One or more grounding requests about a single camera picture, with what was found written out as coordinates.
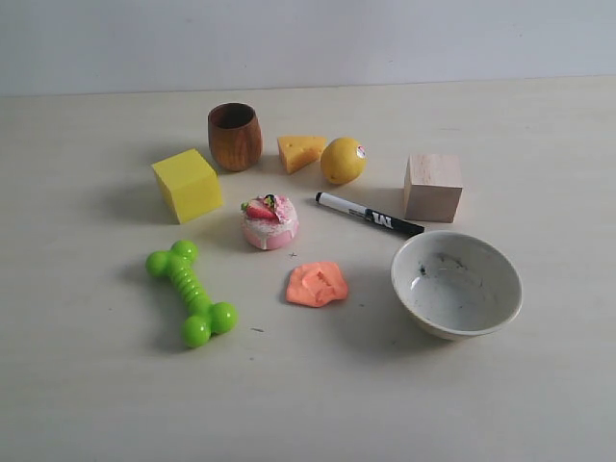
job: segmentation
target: pen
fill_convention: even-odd
[[[424,227],[419,224],[409,223],[403,219],[390,217],[389,215],[382,214],[376,210],[364,207],[363,205],[355,204],[354,202],[350,202],[327,192],[317,192],[315,200],[317,200],[317,203],[331,209],[362,218],[365,221],[391,229],[392,231],[398,231],[408,236],[422,234],[424,231]]]

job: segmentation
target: bowl rim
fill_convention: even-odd
[[[426,236],[430,236],[431,238],[435,238],[438,236],[451,236],[451,237],[456,237],[456,238],[465,238],[465,239],[469,239],[471,241],[476,242],[477,244],[483,245],[485,246],[488,250],[490,250],[491,252],[493,252],[494,254],[498,255],[500,258],[502,258],[502,260],[505,262],[506,265],[509,266],[509,268],[511,269],[513,275],[515,276],[518,288],[519,288],[519,293],[520,293],[520,297],[518,299],[518,303],[516,305],[516,307],[513,309],[513,311],[511,312],[511,314],[504,319],[503,321],[499,322],[498,324],[495,324],[491,327],[485,328],[485,329],[480,329],[480,330],[457,330],[457,329],[451,329],[449,327],[445,327],[441,324],[437,324],[433,321],[428,320],[427,318],[419,315],[412,306],[409,306],[407,303],[404,302],[404,300],[402,299],[402,296],[400,295],[400,292],[398,291],[398,287],[396,284],[396,277],[394,275],[394,267],[396,265],[396,262],[398,261],[398,259],[400,258],[400,255],[402,254],[402,252],[404,251],[404,249],[406,247],[408,247],[409,245],[415,244],[417,242],[420,242],[423,239],[426,239]],[[398,297],[398,300],[402,303],[402,305],[404,305],[404,308],[414,317],[416,317],[418,320],[420,320],[421,322],[424,322],[426,325],[432,327],[433,329],[436,330],[440,330],[442,332],[447,332],[449,334],[453,334],[453,335],[457,335],[460,337],[478,337],[480,335],[486,335],[486,334],[490,334],[493,332],[496,332],[498,330],[500,330],[501,328],[503,328],[506,324],[512,322],[520,313],[521,309],[522,309],[522,305],[524,302],[524,286],[522,283],[522,278],[520,277],[520,274],[518,273],[518,271],[516,270],[516,268],[513,266],[511,260],[509,260],[509,258],[507,258],[502,252],[500,252],[497,248],[495,248],[493,245],[487,243],[486,241],[483,241],[480,238],[477,238],[475,236],[471,236],[469,234],[465,234],[465,233],[460,233],[458,231],[451,231],[451,230],[445,230],[445,229],[439,229],[439,230],[434,230],[434,231],[427,231],[424,232],[422,234],[418,234],[416,236],[411,237],[410,239],[406,240],[404,242],[404,244],[402,244],[400,246],[400,248],[396,251],[396,253],[394,254],[394,257],[392,258],[392,262],[391,262],[391,266],[390,266],[390,276],[391,276],[391,280],[392,280],[392,286],[394,286],[394,291],[396,292],[396,296]]]

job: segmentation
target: wooden tumbler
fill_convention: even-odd
[[[257,115],[243,103],[225,103],[210,111],[208,140],[214,160],[231,171],[254,166],[263,151]]]

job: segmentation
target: marker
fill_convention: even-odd
[[[364,207],[363,205],[355,204],[340,197],[336,197],[335,195],[331,195],[327,192],[317,192],[317,197],[315,197],[315,199],[317,200],[317,203],[321,205],[345,214],[353,215],[354,217],[363,218],[365,221],[391,229],[392,231],[398,231],[399,233],[406,234],[407,236],[422,234],[425,230],[425,228],[419,224],[409,223],[403,219],[390,217],[389,215],[382,214],[376,210]]]

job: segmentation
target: orange clay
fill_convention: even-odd
[[[347,295],[348,285],[333,262],[307,263],[295,268],[287,287],[287,301],[314,308],[343,300]]]

